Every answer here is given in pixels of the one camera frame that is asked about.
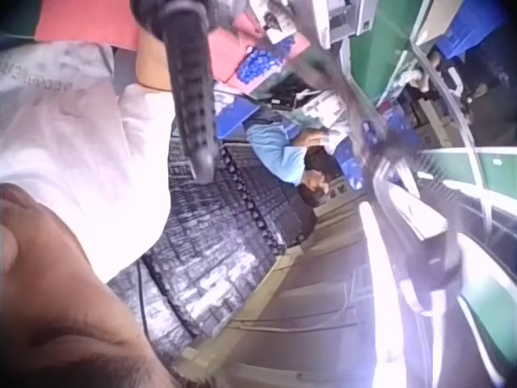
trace pink paper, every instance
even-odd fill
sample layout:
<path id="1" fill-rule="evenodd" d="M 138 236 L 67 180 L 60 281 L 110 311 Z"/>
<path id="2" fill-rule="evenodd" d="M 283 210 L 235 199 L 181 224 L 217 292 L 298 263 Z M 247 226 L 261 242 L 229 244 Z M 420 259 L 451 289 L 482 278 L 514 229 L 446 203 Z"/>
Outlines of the pink paper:
<path id="1" fill-rule="evenodd" d="M 42 0 L 35 38 L 78 40 L 137 50 L 129 0 Z"/>

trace fluorescent light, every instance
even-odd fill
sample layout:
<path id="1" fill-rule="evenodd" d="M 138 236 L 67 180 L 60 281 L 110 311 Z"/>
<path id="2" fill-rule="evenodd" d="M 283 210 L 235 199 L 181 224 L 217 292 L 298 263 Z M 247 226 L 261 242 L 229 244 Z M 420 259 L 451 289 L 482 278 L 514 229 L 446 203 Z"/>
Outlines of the fluorescent light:
<path id="1" fill-rule="evenodd" d="M 431 174 L 427 174 L 426 172 L 423 172 L 423 171 L 419 171 L 417 172 L 417 176 L 420 178 L 420 179 L 429 179 L 429 180 L 433 180 L 435 177 Z"/>
<path id="2" fill-rule="evenodd" d="M 359 205 L 367 239 L 370 271 L 372 272 L 373 305 L 375 310 L 376 377 L 374 386 L 386 386 L 397 381 L 406 386 L 406 363 L 404 359 L 404 328 L 398 301 L 397 283 L 393 276 L 388 251 L 380 235 L 379 225 L 368 202 Z M 382 382 L 381 377 L 389 375 Z"/>

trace eyebrow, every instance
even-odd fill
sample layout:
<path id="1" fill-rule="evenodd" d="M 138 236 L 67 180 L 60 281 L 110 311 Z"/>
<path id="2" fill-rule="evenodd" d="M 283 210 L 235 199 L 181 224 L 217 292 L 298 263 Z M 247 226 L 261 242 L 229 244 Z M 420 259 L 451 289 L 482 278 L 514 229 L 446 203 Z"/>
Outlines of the eyebrow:
<path id="1" fill-rule="evenodd" d="M 40 348 L 54 340 L 67 336 L 88 338 L 115 346 L 124 343 L 124 341 L 114 339 L 105 331 L 100 331 L 93 327 L 49 326 L 35 330 L 34 334 L 29 337 L 28 344 L 33 348 Z"/>

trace blue uniform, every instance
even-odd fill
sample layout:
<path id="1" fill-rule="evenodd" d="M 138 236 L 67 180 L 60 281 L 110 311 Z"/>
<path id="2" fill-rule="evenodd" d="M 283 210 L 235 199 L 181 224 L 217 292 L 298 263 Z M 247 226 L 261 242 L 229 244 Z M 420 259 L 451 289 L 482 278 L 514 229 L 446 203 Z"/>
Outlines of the blue uniform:
<path id="1" fill-rule="evenodd" d="M 282 124 L 282 116 L 260 110 L 244 123 L 248 142 L 264 166 L 279 179 L 301 184 L 307 147 L 295 147 Z"/>

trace cable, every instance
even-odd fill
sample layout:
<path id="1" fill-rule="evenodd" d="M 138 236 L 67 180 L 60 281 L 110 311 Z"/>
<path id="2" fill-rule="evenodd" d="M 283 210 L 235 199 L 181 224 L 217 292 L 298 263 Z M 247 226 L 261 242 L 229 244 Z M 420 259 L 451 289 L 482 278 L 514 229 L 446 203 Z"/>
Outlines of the cable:
<path id="1" fill-rule="evenodd" d="M 233 330 L 239 330 L 239 331 L 256 331 L 258 333 L 279 333 L 279 334 L 301 334 L 301 333 L 314 333 L 317 331 L 331 331 L 331 330 L 338 330 L 343 329 L 346 327 L 356 327 L 359 326 L 358 323 L 344 323 L 342 325 L 338 326 L 331 326 L 331 327 L 309 327 L 306 329 L 285 329 L 285 331 L 278 331 L 278 330 L 272 330 L 277 329 L 275 327 L 231 327 L 229 326 L 229 329 Z"/>
<path id="2" fill-rule="evenodd" d="M 295 315 L 295 316 L 292 316 L 292 317 L 284 317 L 284 318 L 233 319 L 233 322 L 256 323 L 256 322 L 292 321 L 292 320 L 296 320 L 296 319 L 321 317 L 322 315 L 333 314 L 333 313 L 337 313 L 339 311 L 341 311 L 341 309 L 333 309 L 333 310 L 329 310 L 329 311 L 321 311 L 321 312 L 318 312 L 318 313 L 304 314 L 304 315 Z"/>
<path id="3" fill-rule="evenodd" d="M 350 287 L 351 293 L 354 291 L 354 287 L 355 287 L 355 275 L 356 274 L 354 272 L 353 275 L 352 275 L 352 279 L 351 279 L 351 287 Z M 310 333 L 310 332 L 314 332 L 314 331 L 335 330 L 335 329 L 339 329 L 339 328 L 342 328 L 342 327 L 357 326 L 358 325 L 357 323 L 350 323 L 350 324 L 345 324 L 345 325 L 339 325 L 337 327 L 329 327 L 328 326 L 330 323 L 332 323 L 337 318 L 339 318 L 342 315 L 342 313 L 344 313 L 348 309 L 348 304 L 349 304 L 350 298 L 348 296 L 347 285 L 346 284 L 343 287 L 343 293 L 344 293 L 344 297 L 345 297 L 345 302 L 343 303 L 343 307 L 336 314 L 334 314 L 332 317 L 330 317 L 326 321 L 323 321 L 322 323 L 319 323 L 318 325 L 314 325 L 314 326 L 311 326 L 311 327 L 297 328 L 297 329 L 288 329 L 288 328 L 285 328 L 285 327 L 257 327 L 257 326 L 254 326 L 254 327 L 244 327 L 243 325 L 241 325 L 239 327 L 229 326 L 229 328 L 230 329 L 241 330 L 241 331 L 259 331 L 259 332 L 262 332 L 262 333 Z"/>
<path id="4" fill-rule="evenodd" d="M 147 327 L 147 318 L 145 317 L 145 303 L 144 303 L 144 287 L 142 284 L 142 270 L 140 268 L 140 260 L 137 261 L 137 275 L 138 275 L 138 301 L 140 302 L 140 316 L 142 319 L 142 326 L 144 333 L 149 340 L 149 328 Z"/>

